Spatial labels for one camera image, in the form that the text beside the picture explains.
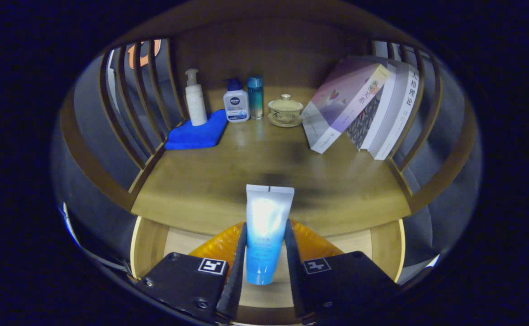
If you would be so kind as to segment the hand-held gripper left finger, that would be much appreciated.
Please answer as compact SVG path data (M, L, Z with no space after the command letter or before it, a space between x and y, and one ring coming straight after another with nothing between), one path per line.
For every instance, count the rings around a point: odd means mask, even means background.
M161 305L208 324L230 324L237 317L243 284L247 225L231 227L237 233L227 253L200 257L171 252L138 282L138 290Z

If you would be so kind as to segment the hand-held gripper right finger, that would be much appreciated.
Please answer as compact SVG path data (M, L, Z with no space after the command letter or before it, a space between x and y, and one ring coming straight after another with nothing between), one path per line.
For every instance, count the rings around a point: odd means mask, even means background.
M397 283L359 250L303 260L291 221L285 245L295 316L304 325L359 324L398 295Z

